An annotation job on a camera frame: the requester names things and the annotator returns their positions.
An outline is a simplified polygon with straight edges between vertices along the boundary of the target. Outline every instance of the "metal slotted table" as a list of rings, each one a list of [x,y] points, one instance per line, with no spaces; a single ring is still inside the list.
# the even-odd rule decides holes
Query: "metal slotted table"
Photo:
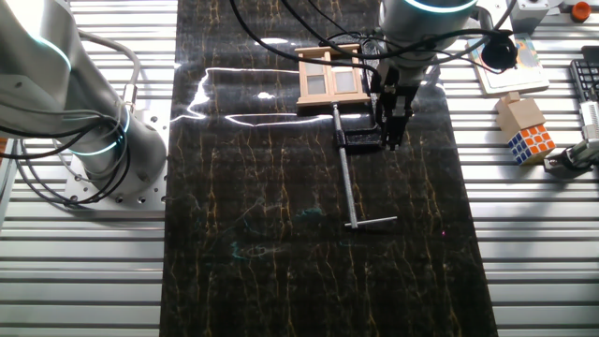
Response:
[[[79,0],[71,6],[81,29],[139,54],[139,117],[168,119],[177,1]],[[581,140],[568,67],[582,57],[582,46],[599,45],[597,35],[599,15],[583,25],[561,15],[547,17],[533,37],[551,85],[526,96],[536,99],[560,148]],[[85,47],[122,91],[130,62],[103,47]],[[542,167],[519,168],[494,122],[496,99],[482,98],[472,66],[444,65],[441,80],[500,336],[598,336],[596,174],[564,183]],[[51,143],[30,140],[27,146],[45,152]],[[68,172],[57,157],[35,164],[46,183],[65,189]],[[0,232],[0,335],[158,336],[163,240],[160,212],[75,217],[38,199],[17,173]]]

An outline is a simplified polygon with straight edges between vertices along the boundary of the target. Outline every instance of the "red object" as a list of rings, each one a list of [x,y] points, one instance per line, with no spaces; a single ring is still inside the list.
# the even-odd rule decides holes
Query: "red object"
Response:
[[[572,7],[572,20],[574,22],[583,23],[591,16],[591,6],[584,1],[581,1]]]

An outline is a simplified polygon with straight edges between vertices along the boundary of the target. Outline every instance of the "wooden window frame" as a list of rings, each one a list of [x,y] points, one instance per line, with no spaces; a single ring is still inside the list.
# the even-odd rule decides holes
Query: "wooden window frame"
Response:
[[[359,51],[358,44],[344,45],[340,47],[346,51]],[[329,62],[331,61],[331,55],[340,54],[330,47],[301,48],[297,49],[296,53],[299,57],[320,58]],[[358,62],[358,58],[352,58],[352,63],[357,64]],[[353,73],[355,90],[348,92],[339,92],[337,90],[337,81],[331,66],[323,66],[323,70],[325,75],[325,93],[318,95],[310,95],[308,92],[308,77],[318,75],[308,75],[306,73],[305,64],[303,62],[299,62],[299,90],[301,94],[301,96],[298,99],[299,107],[327,105],[331,102],[363,103],[370,101],[370,98],[363,92],[362,89],[360,68],[353,68],[351,70]]]

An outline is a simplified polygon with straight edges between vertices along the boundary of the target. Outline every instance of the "black marble surface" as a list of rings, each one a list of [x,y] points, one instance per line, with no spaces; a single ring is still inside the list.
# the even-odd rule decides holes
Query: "black marble surface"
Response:
[[[277,48],[315,46],[278,0],[238,4]],[[319,5],[376,23],[376,1]],[[358,217],[399,221],[352,233],[332,120],[296,117],[297,64],[250,40],[227,0],[180,1],[176,62],[161,336],[497,335],[435,72],[403,146],[350,158]],[[366,111],[342,107],[343,126]]]

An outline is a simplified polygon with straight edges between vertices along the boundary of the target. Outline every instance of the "black cable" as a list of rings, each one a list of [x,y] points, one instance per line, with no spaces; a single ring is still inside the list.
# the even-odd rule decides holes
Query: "black cable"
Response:
[[[335,37],[342,37],[344,35],[349,35],[351,37],[358,36],[358,37],[354,37],[354,38],[364,38],[364,35],[362,35],[362,33],[360,33],[360,32],[341,32],[341,33],[336,33],[336,34],[333,34],[331,36],[328,36],[327,40],[334,39]]]
[[[24,147],[24,144],[21,140],[21,146],[22,146],[22,151],[24,154],[26,154],[26,150]],[[15,145],[13,146],[13,151],[16,152],[16,142]],[[45,183],[43,183],[41,181],[41,179],[39,178],[39,176],[37,175],[35,169],[33,168],[33,166],[31,165],[31,162],[29,160],[26,160],[26,164],[27,167],[30,169],[32,175],[34,176],[34,178],[36,179],[36,181],[38,183],[40,183],[46,190],[48,190],[48,192],[52,193],[53,195],[57,196],[58,199],[53,199],[53,198],[49,198],[47,196],[45,196],[43,193],[41,193],[41,191],[39,191],[38,189],[36,189],[31,182],[29,182],[29,180],[26,178],[25,173],[22,169],[22,165],[19,161],[17,161],[17,169],[19,170],[19,173],[21,174],[23,180],[25,181],[25,183],[29,186],[29,188],[31,188],[39,197],[45,199],[46,201],[50,202],[50,203],[62,203],[66,206],[80,206],[82,204],[90,204],[90,203],[96,203],[104,198],[107,198],[112,192],[114,192],[124,181],[124,178],[126,177],[127,173],[129,172],[130,166],[131,166],[131,153],[129,150],[129,147],[127,146],[126,149],[123,149],[123,151],[126,151],[126,155],[127,155],[127,160],[126,160],[126,165],[124,168],[124,172],[123,175],[121,176],[121,178],[119,179],[119,181],[107,192],[107,190],[109,189],[109,186],[112,184],[112,182],[114,182],[114,179],[116,179],[116,176],[118,174],[119,168],[121,167],[121,165],[119,165],[112,173],[112,175],[109,178],[109,181],[104,185],[104,187],[102,187],[97,193],[95,193],[94,195],[92,195],[91,197],[81,200],[81,201],[75,201],[75,200],[71,200],[69,198],[66,198],[60,194],[58,194],[57,192],[55,192],[54,190],[52,190],[49,186],[47,186]]]
[[[25,144],[23,142],[23,140],[20,140],[20,144],[21,144],[21,151],[23,152],[23,154],[27,154],[27,151],[25,149]],[[34,178],[36,179],[36,181],[41,184],[48,192],[50,192],[51,194],[57,196],[59,199],[61,199],[62,203],[64,203],[65,205],[82,205],[82,204],[88,204],[88,203],[93,203],[93,202],[98,202],[99,200],[101,200],[102,198],[99,198],[100,195],[104,192],[106,192],[109,188],[109,186],[112,184],[112,182],[114,182],[114,180],[116,179],[117,173],[119,171],[119,167],[120,165],[112,172],[112,175],[110,176],[108,182],[94,195],[92,195],[89,198],[86,198],[84,200],[81,201],[77,201],[77,200],[71,200],[70,198],[64,197],[60,194],[58,194],[57,192],[55,192],[54,190],[52,190],[49,186],[47,186],[44,182],[41,181],[41,179],[39,178],[39,176],[37,175],[36,170],[34,169],[33,165],[31,164],[31,161],[29,159],[25,160],[25,164],[27,165],[27,167],[29,168],[29,170],[31,170],[31,174],[34,176]]]
[[[449,53],[447,51],[434,51],[434,52],[441,53],[441,54],[444,54],[444,55],[447,55],[447,56],[453,56],[453,54],[451,54],[451,53]],[[505,72],[505,70],[497,70],[497,69],[493,69],[491,67],[485,66],[483,64],[479,64],[477,61],[471,60],[471,59],[469,59],[467,57],[460,57],[460,58],[458,58],[458,60],[466,61],[466,62],[468,62],[468,63],[470,63],[472,65],[475,65],[475,66],[480,66],[481,68],[483,68],[483,69],[487,70],[488,72],[493,73],[495,75],[501,75],[501,74],[503,74]]]
[[[311,64],[322,65],[322,66],[351,66],[351,67],[357,67],[357,68],[366,69],[366,70],[369,70],[369,71],[372,72],[372,74],[373,74],[373,83],[380,83],[381,82],[381,75],[372,66],[368,66],[368,65],[364,65],[364,64],[354,64],[354,63],[347,64],[347,63],[344,63],[344,62],[334,62],[334,61],[329,62],[329,61],[315,60],[315,59],[305,58],[305,57],[298,57],[297,55],[286,53],[284,51],[279,51],[278,49],[271,47],[270,45],[264,43],[260,39],[260,37],[258,37],[256,34],[254,34],[254,32],[250,29],[250,27],[247,26],[247,24],[245,23],[245,21],[241,17],[241,14],[240,14],[239,10],[237,9],[237,5],[235,4],[235,0],[229,0],[229,3],[231,5],[231,9],[233,10],[233,14],[235,14],[235,17],[237,18],[237,21],[240,23],[240,26],[243,29],[243,31],[245,31],[245,33],[248,36],[250,36],[252,38],[252,40],[254,40],[255,42],[257,42],[260,46],[262,46],[266,50],[268,50],[270,52],[273,52],[273,53],[275,53],[275,54],[277,54],[279,56],[282,56],[282,57],[284,57],[286,59],[293,60],[295,62],[305,62],[305,63],[311,63]],[[371,91],[377,92],[378,88],[376,88],[376,87],[371,88]]]
[[[108,118],[101,118],[98,117],[98,122],[102,122],[105,120],[109,120]],[[69,137],[69,136],[73,136],[73,135],[77,135],[81,132],[84,132],[86,130],[88,130],[90,128],[90,126],[92,128],[96,127],[97,124],[94,125],[86,125],[83,127],[80,127],[78,129],[72,130],[72,131],[66,131],[63,133],[59,133],[59,134],[41,134],[41,133],[35,133],[35,132],[25,132],[25,131],[21,131],[21,130],[15,130],[15,129],[11,129],[9,127],[5,127],[5,126],[1,126],[0,125],[0,131],[5,132],[5,133],[9,133],[11,135],[15,135],[15,136],[19,136],[19,137],[25,137],[25,138],[37,138],[37,139],[59,139],[59,138],[64,138],[64,137]]]
[[[327,39],[332,39],[332,38],[335,38],[335,37],[342,37],[344,35],[351,36],[351,35],[349,35],[347,33],[337,33],[337,34],[334,34],[334,35],[332,35],[330,37],[327,37]],[[376,40],[376,41],[386,42],[386,43],[388,43],[388,44],[390,44],[390,45],[392,45],[392,46],[394,46],[396,48],[401,48],[402,47],[402,46],[400,46],[400,45],[398,45],[396,43],[393,43],[393,42],[391,42],[389,40],[386,40],[386,39],[380,38],[380,37],[365,37],[365,36],[362,36],[362,37],[354,37],[354,38],[363,39],[363,40],[366,40],[366,41],[368,41],[368,40]],[[451,53],[449,53],[447,51],[440,51],[440,50],[426,50],[426,51],[441,53],[441,54],[444,54],[444,55],[447,55],[447,56],[453,56],[453,54],[451,54]],[[466,61],[466,62],[468,62],[468,63],[470,63],[470,64],[472,64],[474,66],[480,66],[483,69],[487,70],[488,72],[496,74],[496,75],[500,75],[500,74],[504,73],[503,70],[496,70],[496,69],[490,68],[488,66],[479,64],[478,62],[473,61],[473,60],[471,60],[471,59],[469,59],[467,57],[460,57],[460,58],[458,58],[458,60]]]
[[[45,157],[48,157],[51,155],[59,154],[60,152],[69,149],[76,142],[78,142],[81,138],[83,138],[83,136],[87,135],[90,131],[92,131],[95,127],[96,127],[96,125],[88,125],[83,131],[81,131],[76,137],[74,137],[72,140],[70,140],[65,145],[63,145],[55,150],[52,150],[50,152],[46,152],[44,154],[17,155],[17,154],[0,153],[0,158],[15,159],[15,160],[28,160],[28,159],[45,158]]]
[[[281,0],[281,2],[287,8],[287,10],[289,11],[289,13],[291,13],[291,15],[293,15],[293,17],[296,18],[296,20],[298,20],[298,22],[301,23],[301,25],[304,26],[304,28],[306,28],[310,32],[310,34],[312,34],[314,37],[318,38],[326,46],[331,47],[332,49],[334,49],[335,51],[337,51],[337,52],[339,52],[339,53],[341,53],[343,55],[350,56],[350,57],[357,57],[357,58],[362,59],[362,60],[382,60],[382,59],[386,59],[386,58],[389,58],[389,57],[400,56],[403,53],[406,53],[406,52],[409,52],[409,51],[416,51],[420,47],[425,47],[426,48],[428,46],[433,45],[437,41],[442,41],[444,39],[448,39],[448,38],[452,38],[452,37],[459,37],[459,36],[464,36],[464,35],[474,35],[474,34],[482,34],[482,35],[492,36],[492,37],[502,37],[502,36],[504,36],[506,34],[506,32],[502,33],[502,32],[499,32],[499,31],[492,31],[492,30],[486,30],[486,29],[462,29],[462,30],[457,30],[457,31],[454,31],[454,32],[449,32],[449,33],[441,34],[440,36],[427,38],[427,39],[424,39],[424,40],[419,41],[417,43],[411,44],[411,45],[409,45],[407,47],[401,48],[401,49],[396,50],[396,51],[390,51],[390,52],[386,52],[386,53],[382,53],[382,54],[376,54],[376,55],[363,54],[363,53],[354,53],[354,52],[346,51],[346,50],[340,48],[339,46],[337,46],[335,43],[332,43],[332,42],[328,41],[327,39],[325,39],[324,37],[320,36],[310,26],[310,24],[308,24],[298,14],[298,12],[296,12],[295,9],[293,9],[289,5],[289,3],[287,2],[287,0]]]
[[[341,27],[337,22],[335,22],[332,18],[330,18],[327,14],[325,14],[322,10],[320,10],[320,8],[314,3],[313,0],[308,0],[308,2],[310,3],[310,5],[312,5],[312,7],[314,9],[316,9],[316,11],[318,12],[318,14],[320,14],[322,17],[324,17],[325,19],[329,20],[329,22],[331,22],[332,24],[335,25],[335,27],[339,28],[339,30],[341,30],[342,32],[344,32],[345,34],[353,37],[353,38],[357,38],[357,37],[361,37],[362,34],[360,32],[348,32],[345,28]]]

